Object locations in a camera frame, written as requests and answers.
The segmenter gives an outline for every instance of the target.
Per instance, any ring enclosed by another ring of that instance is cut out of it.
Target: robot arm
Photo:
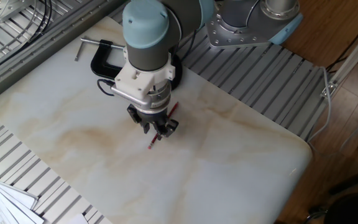
[[[178,122],[169,119],[171,82],[181,77],[181,63],[169,49],[200,28],[214,12],[213,0],[133,0],[124,9],[126,64],[111,90],[131,104],[128,112],[144,133],[150,124],[169,137]]]

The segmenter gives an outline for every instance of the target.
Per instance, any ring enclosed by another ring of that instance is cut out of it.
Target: wooden floor
[[[341,54],[358,33],[358,0],[300,0],[305,15],[301,27],[285,44],[289,50],[317,65],[327,66]],[[316,129],[323,126],[327,111]],[[312,143],[324,154],[337,152],[358,127],[358,65],[346,78],[333,99],[331,121]],[[358,173],[358,132],[343,150],[333,156],[314,158],[293,191],[278,220],[287,224],[302,223],[314,205],[329,205],[339,197],[358,192],[353,187],[335,197],[328,189]],[[323,219],[310,223],[323,223]]]
[[[284,47],[328,66],[358,34],[358,0],[299,0],[304,19]]]

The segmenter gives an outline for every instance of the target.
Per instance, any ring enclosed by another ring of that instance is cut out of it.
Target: marble surface
[[[91,39],[125,44],[110,18]],[[112,223],[271,224],[311,158],[299,137],[188,69],[173,92],[179,127],[147,146],[75,39],[0,95],[0,122]],[[122,52],[109,59],[122,65]]]

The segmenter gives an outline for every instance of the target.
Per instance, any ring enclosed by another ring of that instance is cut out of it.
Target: light blue robot joint cap
[[[291,34],[295,31],[295,29],[299,26],[303,19],[302,14],[298,14],[295,18],[292,19],[291,22],[289,22],[280,32],[278,32],[276,35],[274,35],[269,42],[273,44],[282,44],[285,40],[291,36]]]
[[[125,41],[131,47],[152,47],[167,34],[167,9],[157,0],[133,0],[122,13],[122,26]]]
[[[201,6],[201,24],[200,28],[204,25],[204,23],[208,22],[215,10],[214,1],[213,0],[199,0]]]

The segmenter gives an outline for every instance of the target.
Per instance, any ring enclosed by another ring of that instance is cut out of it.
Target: metal slotted rail
[[[65,14],[75,11],[90,0],[52,0],[51,28],[54,23],[64,19]],[[0,23],[0,61],[23,46],[37,30],[44,16],[45,5],[41,0]]]

